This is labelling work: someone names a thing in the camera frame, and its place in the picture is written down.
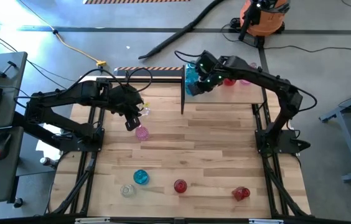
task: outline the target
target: gray floor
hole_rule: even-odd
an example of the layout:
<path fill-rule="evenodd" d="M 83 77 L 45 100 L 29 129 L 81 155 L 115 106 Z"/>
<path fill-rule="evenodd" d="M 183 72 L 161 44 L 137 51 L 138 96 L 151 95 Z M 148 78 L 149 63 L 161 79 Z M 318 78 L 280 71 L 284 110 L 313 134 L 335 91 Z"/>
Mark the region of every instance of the gray floor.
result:
<path fill-rule="evenodd" d="M 191 0 L 177 3 L 83 5 L 82 0 L 24 1 L 53 26 L 142 28 L 183 27 L 210 2 Z M 239 15 L 241 2 L 225 1 L 199 27 L 222 27 L 232 17 Z M 351 7 L 339 0 L 295 0 L 285 23 L 289 30 L 351 30 Z M 47 70 L 77 79 L 95 67 L 94 61 L 64 47 L 50 32 L 16 31 L 15 28 L 21 25 L 44 25 L 17 1 L 0 1 L 0 24 L 6 25 L 0 29 L 0 38 L 18 51 L 26 51 L 29 60 Z M 190 54 L 209 50 L 217 56 L 237 55 L 248 62 L 260 64 L 256 49 L 238 42 L 228 42 L 218 33 L 187 34 L 159 55 L 145 61 L 139 61 L 137 57 L 147 53 L 171 33 L 63 32 L 61 35 L 70 45 L 106 60 L 109 70 L 138 65 L 180 66 L 182 63 L 172 53 L 175 49 Z M 229 35 L 230 38 L 237 38 L 236 35 Z M 284 45 L 297 45 L 311 50 L 328 46 L 351 47 L 351 35 L 284 34 L 266 40 L 266 47 Z M 7 51 L 0 46 L 0 53 Z M 351 183 L 344 184 L 340 178 L 351 172 L 350 154 L 338 124 L 334 121 L 322 124 L 317 119 L 351 96 L 351 51 L 326 50 L 310 54 L 295 49 L 266 50 L 266 59 L 272 74 L 288 78 L 319 99 L 316 108 L 298 114 L 292 121 L 295 128 L 301 129 L 301 139 L 312 144 L 301 155 L 312 214 L 321 218 L 351 221 Z M 64 86 L 71 84 L 52 78 Z M 30 65 L 27 66 L 22 82 L 24 91 L 30 94 L 55 88 L 55 84 L 35 72 Z M 309 97 L 304 98 L 303 106 L 311 103 Z M 58 108 L 57 112 L 69 116 L 69 107 Z M 0 218 L 42 214 L 53 177 L 53 173 L 22 177 L 18 196 L 26 204 L 13 209 L 11 205 L 0 203 Z"/>

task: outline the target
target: wooden tabletop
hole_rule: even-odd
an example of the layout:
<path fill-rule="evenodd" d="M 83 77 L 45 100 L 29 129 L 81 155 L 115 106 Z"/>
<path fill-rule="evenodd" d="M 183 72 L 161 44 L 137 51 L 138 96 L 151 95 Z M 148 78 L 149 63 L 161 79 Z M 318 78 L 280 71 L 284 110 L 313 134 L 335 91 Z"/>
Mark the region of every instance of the wooden tabletop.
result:
<path fill-rule="evenodd" d="M 133 84 L 137 89 L 144 85 Z M 88 216 L 270 217 L 251 109 L 251 103 L 262 103 L 262 99 L 251 102 L 251 96 L 245 94 L 240 98 L 248 103 L 186 103 L 181 115 L 177 83 L 153 83 L 141 96 L 151 109 L 148 116 L 141 118 L 150 134 L 147 141 L 138 140 L 134 131 L 128 132 L 123 117 L 105 113 L 105 139 L 96 163 Z M 276 96 L 269 94 L 270 110 L 279 110 L 276 103 Z M 71 119 L 85 123 L 89 111 L 89 107 L 74 105 Z M 79 160 L 80 152 L 71 152 L 60 162 L 52 189 L 52 210 L 74 186 Z M 284 186 L 310 213 L 296 158 L 280 154 L 279 163 Z M 145 186 L 133 181 L 138 169 L 146 170 L 150 176 Z M 173 188 L 177 179 L 188 184 L 183 194 Z M 133 184 L 136 195 L 123 197 L 123 184 Z M 237 202 L 231 191 L 239 186 L 249 188 L 251 195 Z M 84 189 L 79 196 L 79 209 L 83 192 Z M 280 210 L 278 193 L 275 195 Z"/>

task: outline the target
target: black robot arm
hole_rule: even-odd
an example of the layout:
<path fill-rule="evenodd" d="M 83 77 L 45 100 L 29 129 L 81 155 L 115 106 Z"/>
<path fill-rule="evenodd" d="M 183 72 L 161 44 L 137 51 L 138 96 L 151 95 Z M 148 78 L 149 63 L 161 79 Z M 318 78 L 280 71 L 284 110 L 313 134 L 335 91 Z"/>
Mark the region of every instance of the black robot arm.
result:
<path fill-rule="evenodd" d="M 221 85 L 225 78 L 244 79 L 276 93 L 281 111 L 275 122 L 269 123 L 265 130 L 255 131 L 257 150 L 263 157 L 265 172 L 278 188 L 279 194 L 285 199 L 293 214 L 307 216 L 293 201 L 268 162 L 268 157 L 274 153 L 297 153 L 310 146 L 308 142 L 296 139 L 296 133 L 293 130 L 282 130 L 286 122 L 300 111 L 302 101 L 300 89 L 290 84 L 288 80 L 264 72 L 260 67 L 250 67 L 243 59 L 236 56 L 221 56 L 216 59 L 211 53 L 204 51 L 195 65 L 199 81 L 188 86 L 193 95 L 212 91 L 216 86 Z"/>
<path fill-rule="evenodd" d="M 52 139 L 42 139 L 46 143 L 59 148 L 61 151 L 91 151 L 98 150 L 103 139 L 103 129 L 90 123 L 77 123 L 53 112 L 52 107 L 78 103 L 83 106 L 93 106 L 118 113 L 126 118 L 126 129 L 132 131 L 140 125 L 138 117 L 143 104 L 138 91 L 129 84 L 113 88 L 109 79 L 85 81 L 72 85 L 67 90 L 56 90 L 49 93 L 34 93 L 27 103 L 25 120 L 29 124 L 52 124 L 64 130 L 64 134 L 54 135 Z"/>
<path fill-rule="evenodd" d="M 290 84 L 289 80 L 264 72 L 260 67 L 250 67 L 243 59 L 236 56 L 221 56 L 216 59 L 211 53 L 204 51 L 196 61 L 196 69 L 199 81 L 188 86 L 193 95 L 212 91 L 213 88 L 221 85 L 225 78 L 247 80 L 275 92 L 281 111 L 275 122 L 268 125 L 263 137 L 265 148 L 274 149 L 278 146 L 279 142 L 282 141 L 279 137 L 282 128 L 300 110 L 302 96 L 297 87 Z"/>
<path fill-rule="evenodd" d="M 132 131 L 140 123 L 139 104 L 143 100 L 137 90 L 129 84 L 112 88 L 109 82 L 85 81 L 77 83 L 68 90 L 57 90 L 49 93 L 34 93 L 27 103 L 25 117 L 32 124 L 49 123 L 81 136 L 91 136 L 95 131 L 92 126 L 78 124 L 55 114 L 54 106 L 78 103 L 83 106 L 94 106 L 118 113 L 126 117 L 126 128 Z"/>

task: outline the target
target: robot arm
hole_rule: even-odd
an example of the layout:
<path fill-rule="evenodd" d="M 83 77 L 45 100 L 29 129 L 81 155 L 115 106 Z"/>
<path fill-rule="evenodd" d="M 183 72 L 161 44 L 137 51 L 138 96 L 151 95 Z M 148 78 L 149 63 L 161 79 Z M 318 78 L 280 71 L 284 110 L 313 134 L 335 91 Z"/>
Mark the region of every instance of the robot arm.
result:
<path fill-rule="evenodd" d="M 188 86 L 193 95 L 212 91 L 216 86 L 221 85 L 225 78 L 244 79 L 276 93 L 281 112 L 265 132 L 266 143 L 276 147 L 283 126 L 299 112 L 302 96 L 298 88 L 290 84 L 289 80 L 270 75 L 260 67 L 250 67 L 243 59 L 236 56 L 221 56 L 217 60 L 211 53 L 204 51 L 195 64 L 199 81 Z"/>
<path fill-rule="evenodd" d="M 132 131 L 140 125 L 139 108 L 143 99 L 138 91 L 129 84 L 112 88 L 106 79 L 77 83 L 67 90 L 57 90 L 49 93 L 34 93 L 27 103 L 25 117 L 30 124 L 48 123 L 64 130 L 75 133 L 79 138 L 93 138 L 96 132 L 91 124 L 79 124 L 68 118 L 55 114 L 51 107 L 78 103 L 83 106 L 95 106 L 124 115 L 126 128 Z"/>

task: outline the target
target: black and orange striped tape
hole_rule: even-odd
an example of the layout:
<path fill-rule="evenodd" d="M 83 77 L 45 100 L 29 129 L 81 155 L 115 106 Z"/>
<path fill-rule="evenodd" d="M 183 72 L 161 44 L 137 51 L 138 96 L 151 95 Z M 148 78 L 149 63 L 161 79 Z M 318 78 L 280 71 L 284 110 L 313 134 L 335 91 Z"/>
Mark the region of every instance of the black and orange striped tape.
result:
<path fill-rule="evenodd" d="M 116 68 L 115 70 L 117 70 L 117 71 L 119 71 L 119 70 L 133 71 L 133 70 L 139 69 L 139 68 L 146 68 L 146 69 L 152 70 L 152 71 L 179 71 L 182 69 L 182 67 L 119 67 L 119 68 Z"/>
<path fill-rule="evenodd" d="M 150 3 L 150 2 L 187 2 L 190 0 L 84 0 L 84 4 L 121 4 L 121 3 Z"/>
<path fill-rule="evenodd" d="M 139 68 L 148 69 L 154 77 L 181 77 L 184 71 L 182 67 L 118 67 L 115 69 L 114 75 L 125 77 Z M 141 70 L 136 72 L 135 75 L 147 76 L 149 74 L 147 71 Z"/>

